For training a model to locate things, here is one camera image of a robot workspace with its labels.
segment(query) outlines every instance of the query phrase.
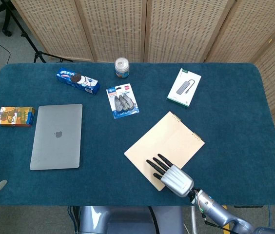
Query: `apple logo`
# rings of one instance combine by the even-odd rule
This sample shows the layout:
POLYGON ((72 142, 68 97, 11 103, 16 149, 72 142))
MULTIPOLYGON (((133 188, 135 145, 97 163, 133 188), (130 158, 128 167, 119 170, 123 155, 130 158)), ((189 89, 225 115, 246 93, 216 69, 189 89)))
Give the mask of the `apple logo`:
POLYGON ((54 135, 56 136, 56 138, 60 138, 60 137, 61 137, 61 134, 62 134, 61 131, 54 133, 54 135))

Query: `beige folder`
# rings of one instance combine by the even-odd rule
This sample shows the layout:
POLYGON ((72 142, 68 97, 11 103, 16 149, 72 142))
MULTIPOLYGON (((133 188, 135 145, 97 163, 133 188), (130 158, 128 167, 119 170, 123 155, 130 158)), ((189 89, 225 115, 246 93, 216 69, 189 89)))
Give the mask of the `beige folder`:
POLYGON ((146 160, 149 159, 154 162, 153 157, 160 160, 157 154, 161 154, 173 164, 182 168, 204 143, 178 117, 168 112, 124 155, 160 191, 165 185, 153 176, 153 173, 157 171, 146 160))

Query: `light stand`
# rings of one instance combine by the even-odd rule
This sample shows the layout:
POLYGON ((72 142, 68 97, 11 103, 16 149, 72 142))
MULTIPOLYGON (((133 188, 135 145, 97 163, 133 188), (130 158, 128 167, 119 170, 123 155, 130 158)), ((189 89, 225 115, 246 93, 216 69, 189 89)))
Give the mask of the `light stand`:
POLYGON ((35 51, 35 58, 34 58, 34 62, 37 61, 37 58, 41 59, 42 62, 46 62, 43 58, 42 55, 47 55, 47 56, 50 56, 50 57, 54 57, 54 58, 57 58, 59 59, 59 62, 63 62, 64 60, 65 61, 69 61, 69 62, 73 62, 72 60, 70 59, 64 59, 62 57, 59 57, 59 56, 55 56, 55 55, 51 55, 51 54, 48 54, 48 53, 45 53, 45 52, 42 52, 40 50, 38 50, 36 48, 36 46, 34 45, 34 43, 32 42, 32 40, 30 39, 30 37, 28 36, 28 34, 26 33, 26 31, 23 29, 23 27, 21 26, 20 22, 17 20, 17 18, 14 16, 11 8, 9 7, 9 5, 4 1, 4 0, 1 0, 2 4, 4 4, 6 10, 11 14, 11 17, 13 18, 13 20, 15 21, 15 23, 17 24, 17 26, 20 28, 21 30, 21 36, 22 37, 25 37, 27 39, 27 41, 29 42, 29 44, 31 45, 31 47, 34 49, 35 51))

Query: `table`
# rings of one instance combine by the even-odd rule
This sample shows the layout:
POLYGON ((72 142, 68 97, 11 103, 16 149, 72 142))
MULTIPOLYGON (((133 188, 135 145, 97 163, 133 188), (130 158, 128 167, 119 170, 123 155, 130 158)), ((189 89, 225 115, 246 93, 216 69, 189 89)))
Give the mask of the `table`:
POLYGON ((132 63, 126 79, 112 63, 11 64, 0 71, 0 107, 83 104, 80 167, 30 171, 32 127, 0 126, 0 205, 188 205, 158 192, 124 152, 168 111, 205 145, 184 166, 220 204, 275 204, 275 128, 257 68, 248 63, 132 63), (99 80, 94 96, 57 81, 60 67, 99 80), (189 109, 166 100, 184 68, 202 75, 189 109), (140 113, 114 119, 106 88, 130 83, 140 113))

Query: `plastic jar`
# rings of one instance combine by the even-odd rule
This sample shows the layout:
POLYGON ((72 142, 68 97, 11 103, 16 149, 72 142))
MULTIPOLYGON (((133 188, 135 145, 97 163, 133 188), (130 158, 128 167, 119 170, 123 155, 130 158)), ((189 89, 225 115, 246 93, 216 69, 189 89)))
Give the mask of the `plastic jar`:
POLYGON ((120 78, 126 78, 129 75, 129 61, 124 57, 119 57, 115 61, 116 75, 120 78))

